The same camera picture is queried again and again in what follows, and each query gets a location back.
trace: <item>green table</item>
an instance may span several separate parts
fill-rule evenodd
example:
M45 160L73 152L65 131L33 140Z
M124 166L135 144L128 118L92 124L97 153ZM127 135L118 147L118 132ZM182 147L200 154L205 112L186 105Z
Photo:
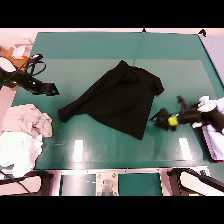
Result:
M146 137L144 136L143 141L138 141L96 122L88 115L75 116L66 124L61 123L57 116L59 108L77 99L84 90L88 89L94 81L100 78L105 71L113 68L121 59L130 65L145 67L149 71L153 65L155 65L154 69L158 71L158 63L164 65L164 63L176 62L176 64L180 64L180 71L183 66L197 68L198 72L186 81L194 84L195 76L201 74L201 77L205 77L205 82L203 79L199 84L206 88L201 88L199 92L193 92L187 97L192 101L196 100L200 94L223 97L222 84L197 35L101 32L39 33L32 50L32 54L37 53L44 55L47 64L46 71L38 78L45 82L55 82L61 93L55 97L34 96L19 89L13 103L13 105L34 103L41 111L49 113L53 118L54 136L45 139L43 153L37 161L37 169L113 169L209 165L212 176L224 181L224 175L222 175L224 165L221 163L211 164L208 152L198 137L198 133L189 126L183 126L175 133L149 126L145 132ZM165 102L167 99L169 99L169 104L165 106L171 105L169 109L172 109L172 112L175 112L175 109L178 110L177 106L175 108L177 104L173 94L174 92L166 95L167 98L162 95L161 98L159 98L160 96L158 99L155 98L156 106L154 109L152 108L151 115L164 106L158 102ZM184 160L174 147L177 144L174 140L186 136L190 148L193 148L194 152L193 159L189 161ZM74 143L75 140L80 139L84 139L85 153L80 162L74 162L72 158ZM156 144L152 147L153 139L156 139Z

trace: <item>metal bracket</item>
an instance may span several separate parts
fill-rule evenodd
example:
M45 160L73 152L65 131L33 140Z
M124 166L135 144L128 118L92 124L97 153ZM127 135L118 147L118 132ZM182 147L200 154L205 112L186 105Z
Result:
M96 196L118 196L118 173L96 174Z

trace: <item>black shirt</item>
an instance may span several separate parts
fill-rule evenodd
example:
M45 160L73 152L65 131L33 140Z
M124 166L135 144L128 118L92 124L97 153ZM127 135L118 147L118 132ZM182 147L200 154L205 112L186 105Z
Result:
M88 114L139 140L143 138L153 98L164 91L158 77L121 60L80 98L58 110L60 120Z

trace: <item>white cloth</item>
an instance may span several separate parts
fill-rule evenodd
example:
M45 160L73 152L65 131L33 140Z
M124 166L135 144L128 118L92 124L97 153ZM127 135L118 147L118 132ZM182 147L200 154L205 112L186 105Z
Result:
M52 119L33 104L10 107L3 119L2 131L24 132L34 138L52 136Z
M207 96L199 99L200 105L211 102L217 105L218 111L224 115L224 98L209 100ZM209 150L214 160L224 160L224 135L217 132L212 125L204 126L206 141L209 141Z
M0 136L0 166L14 164L13 176L24 176L35 167L42 144L42 135L33 138L23 132L3 132Z

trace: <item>black garment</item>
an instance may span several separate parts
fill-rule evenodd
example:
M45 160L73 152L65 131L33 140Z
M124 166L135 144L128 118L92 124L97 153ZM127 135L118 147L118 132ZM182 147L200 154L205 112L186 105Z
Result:
M106 72L80 98L58 110L60 120L88 114L95 120L142 139L154 95L164 91L158 77L125 61Z

